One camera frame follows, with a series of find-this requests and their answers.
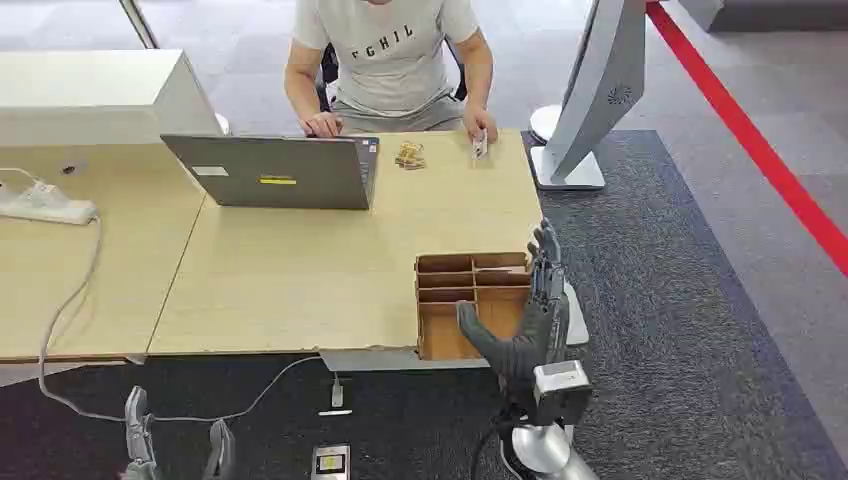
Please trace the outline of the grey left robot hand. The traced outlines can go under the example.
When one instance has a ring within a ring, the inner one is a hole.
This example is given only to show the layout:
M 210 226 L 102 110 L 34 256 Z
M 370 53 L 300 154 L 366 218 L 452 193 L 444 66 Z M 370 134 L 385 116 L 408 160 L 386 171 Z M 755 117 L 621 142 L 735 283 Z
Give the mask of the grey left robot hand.
M 134 386 L 125 407 L 125 437 L 129 463 L 121 479 L 163 479 L 156 460 L 150 426 L 153 415 L 147 413 L 147 392 Z M 216 419 L 210 427 L 211 452 L 202 479 L 234 479 L 236 465 L 235 437 L 224 419 Z

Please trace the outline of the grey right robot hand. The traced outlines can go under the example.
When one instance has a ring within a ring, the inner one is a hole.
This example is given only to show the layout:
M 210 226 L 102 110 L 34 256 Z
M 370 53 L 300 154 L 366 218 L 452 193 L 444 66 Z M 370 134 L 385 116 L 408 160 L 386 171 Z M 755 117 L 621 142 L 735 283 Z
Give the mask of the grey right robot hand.
M 507 405 L 527 422 L 540 425 L 534 396 L 537 366 L 561 361 L 569 324 L 568 302 L 562 298 L 565 270 L 561 246 L 551 223 L 542 219 L 527 244 L 532 257 L 531 289 L 516 333 L 496 337 L 479 320 L 473 303 L 456 304 L 459 330 L 499 377 Z

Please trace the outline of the person's right hand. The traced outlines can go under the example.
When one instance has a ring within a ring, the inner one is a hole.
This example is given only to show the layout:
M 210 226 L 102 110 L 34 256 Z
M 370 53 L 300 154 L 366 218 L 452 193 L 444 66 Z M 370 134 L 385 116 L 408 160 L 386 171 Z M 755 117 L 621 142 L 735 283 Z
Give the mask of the person's right hand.
M 319 112 L 300 119 L 299 123 L 308 137 L 334 138 L 343 130 L 342 120 L 332 112 Z

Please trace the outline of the person's left hand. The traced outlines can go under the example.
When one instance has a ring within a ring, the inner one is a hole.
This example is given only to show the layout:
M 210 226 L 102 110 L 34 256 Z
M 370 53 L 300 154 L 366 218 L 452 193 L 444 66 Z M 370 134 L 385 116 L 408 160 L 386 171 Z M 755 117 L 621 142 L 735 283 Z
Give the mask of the person's left hand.
M 486 140 L 495 143 L 498 139 L 497 123 L 485 107 L 467 103 L 464 108 L 463 124 L 472 142 Z

